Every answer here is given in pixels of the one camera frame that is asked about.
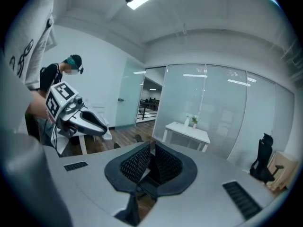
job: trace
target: open doorway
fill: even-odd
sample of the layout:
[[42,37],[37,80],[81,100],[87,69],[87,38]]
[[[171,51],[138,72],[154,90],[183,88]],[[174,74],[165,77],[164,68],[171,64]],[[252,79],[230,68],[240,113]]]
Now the open doorway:
[[137,123],[156,120],[162,86],[145,77],[141,93]]

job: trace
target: white bottle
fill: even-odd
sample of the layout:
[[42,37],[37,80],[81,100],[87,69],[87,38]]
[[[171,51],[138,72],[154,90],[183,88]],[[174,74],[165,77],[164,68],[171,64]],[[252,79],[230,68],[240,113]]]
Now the white bottle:
[[188,127],[188,125],[189,125],[189,117],[187,116],[187,118],[186,118],[186,120],[184,122],[184,126]]

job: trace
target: beige cloth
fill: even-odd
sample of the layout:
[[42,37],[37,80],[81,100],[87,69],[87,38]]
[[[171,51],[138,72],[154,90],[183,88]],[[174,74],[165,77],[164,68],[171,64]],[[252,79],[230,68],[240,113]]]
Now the beige cloth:
[[289,181],[291,181],[291,176],[297,164],[298,161],[290,155],[281,151],[276,151],[268,164],[268,169],[271,174],[273,174],[276,170],[276,165],[282,165],[284,168],[278,170],[274,176],[275,180],[273,182],[268,182],[267,187],[272,191],[277,188],[283,189],[288,185]]

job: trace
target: black t-shirt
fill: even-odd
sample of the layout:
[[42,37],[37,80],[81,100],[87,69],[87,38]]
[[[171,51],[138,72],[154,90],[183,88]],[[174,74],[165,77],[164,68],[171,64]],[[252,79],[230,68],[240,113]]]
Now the black t-shirt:
[[57,83],[61,82],[62,74],[59,71],[59,73],[57,75],[58,69],[59,69],[58,64],[51,64],[45,68],[45,70],[40,78],[40,90],[47,93],[47,91],[50,88],[50,86],[52,85],[52,83],[57,84]]

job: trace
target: person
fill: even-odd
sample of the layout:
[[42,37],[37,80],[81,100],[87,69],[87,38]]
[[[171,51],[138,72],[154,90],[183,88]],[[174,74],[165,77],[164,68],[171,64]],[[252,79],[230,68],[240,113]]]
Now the person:
[[[7,64],[33,96],[26,113],[51,120],[40,88],[40,68],[46,42],[53,26],[53,0],[29,0],[11,23],[0,48],[2,64]],[[18,132],[27,133],[25,118]]]
[[[40,70],[40,88],[39,95],[46,98],[47,92],[52,85],[62,80],[63,72],[66,74],[77,74],[83,72],[82,58],[79,55],[71,55],[61,63],[53,63],[46,68]],[[52,146],[51,138],[53,132],[53,124],[48,120],[36,117],[38,124],[39,138],[42,145]]]

